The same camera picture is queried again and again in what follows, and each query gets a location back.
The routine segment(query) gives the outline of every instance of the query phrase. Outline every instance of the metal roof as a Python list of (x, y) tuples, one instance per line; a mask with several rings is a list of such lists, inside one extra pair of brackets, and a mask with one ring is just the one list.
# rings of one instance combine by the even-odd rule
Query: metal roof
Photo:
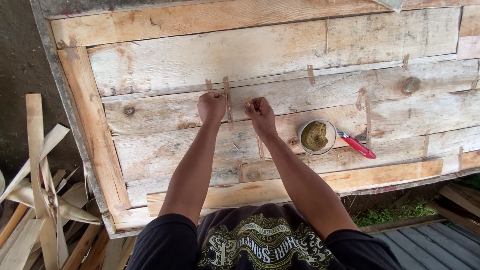
[(440, 222), (373, 236), (387, 242), (408, 270), (480, 270), (480, 236)]

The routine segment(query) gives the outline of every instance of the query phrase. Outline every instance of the wood scrap pile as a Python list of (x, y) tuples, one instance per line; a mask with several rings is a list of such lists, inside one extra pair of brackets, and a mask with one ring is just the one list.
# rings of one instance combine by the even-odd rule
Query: wood scrap pile
[(440, 195), (425, 207), (480, 235), (480, 191), (450, 183), (440, 190)]
[(58, 170), (52, 177), (47, 154), (69, 129), (57, 124), (44, 137), (40, 94), (26, 95), (26, 108), (30, 159), (6, 189), (0, 172), (0, 201), (11, 207), (18, 202), (1, 227), (0, 269), (124, 269), (135, 236), (109, 239), (95, 199), (89, 200), (87, 179), (68, 182), (76, 170), (67, 177)]

